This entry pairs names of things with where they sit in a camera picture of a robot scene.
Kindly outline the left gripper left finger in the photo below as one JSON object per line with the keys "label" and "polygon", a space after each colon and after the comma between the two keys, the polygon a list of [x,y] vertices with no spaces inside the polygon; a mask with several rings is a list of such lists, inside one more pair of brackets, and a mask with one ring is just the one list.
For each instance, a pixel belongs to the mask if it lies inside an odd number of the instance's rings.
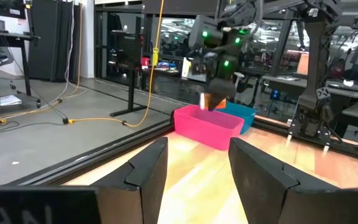
{"label": "left gripper left finger", "polygon": [[168,138],[162,137],[93,183],[102,224],[157,224],[167,179]]}

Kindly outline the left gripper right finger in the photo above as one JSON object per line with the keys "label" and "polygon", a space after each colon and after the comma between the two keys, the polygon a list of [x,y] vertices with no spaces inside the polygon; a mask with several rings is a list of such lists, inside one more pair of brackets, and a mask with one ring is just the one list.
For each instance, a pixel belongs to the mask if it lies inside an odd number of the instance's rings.
{"label": "left gripper right finger", "polygon": [[228,155],[232,176],[249,223],[278,223],[291,188],[338,189],[240,138],[230,139]]}

